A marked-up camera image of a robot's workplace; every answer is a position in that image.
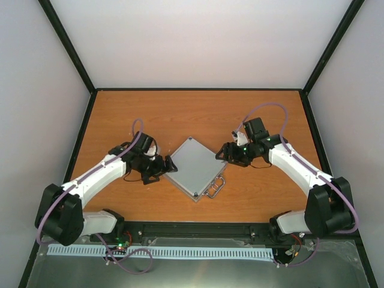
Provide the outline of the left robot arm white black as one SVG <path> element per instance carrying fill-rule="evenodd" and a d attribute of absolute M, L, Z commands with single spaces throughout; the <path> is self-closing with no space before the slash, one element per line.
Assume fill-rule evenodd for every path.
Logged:
<path fill-rule="evenodd" d="M 124 217 L 111 209 L 84 212 L 87 203 L 113 181 L 132 171 L 138 172 L 140 181 L 148 185 L 158 182 L 163 174 L 177 170 L 169 155 L 159 155 L 154 138 L 136 133 L 132 142 L 112 148 L 83 175 L 44 189 L 35 219 L 37 242 L 43 243 L 42 235 L 63 246 L 73 244 L 81 236 L 95 234 L 104 234 L 114 242 L 121 240 L 125 234 Z"/>

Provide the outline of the aluminium poker case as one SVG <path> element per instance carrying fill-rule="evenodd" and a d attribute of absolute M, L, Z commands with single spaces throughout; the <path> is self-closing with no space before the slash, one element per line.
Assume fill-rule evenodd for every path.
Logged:
<path fill-rule="evenodd" d="M 225 186 L 227 163 L 196 139 L 189 137 L 170 157 L 178 170 L 165 178 L 194 202 L 203 196 L 214 199 Z"/>

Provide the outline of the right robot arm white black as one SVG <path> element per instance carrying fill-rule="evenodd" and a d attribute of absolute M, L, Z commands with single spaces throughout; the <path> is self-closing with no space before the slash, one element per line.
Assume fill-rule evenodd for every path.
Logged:
<path fill-rule="evenodd" d="M 358 217 L 348 181 L 343 177 L 333 178 L 313 166 L 280 135 L 243 145 L 227 142 L 215 157 L 240 167 L 248 167 L 255 158 L 262 157 L 266 163 L 283 171 L 305 194 L 307 204 L 303 211 L 283 212 L 270 218 L 270 233 L 276 240 L 291 233 L 309 233 L 323 238 L 332 233 L 350 234 L 357 230 Z"/>

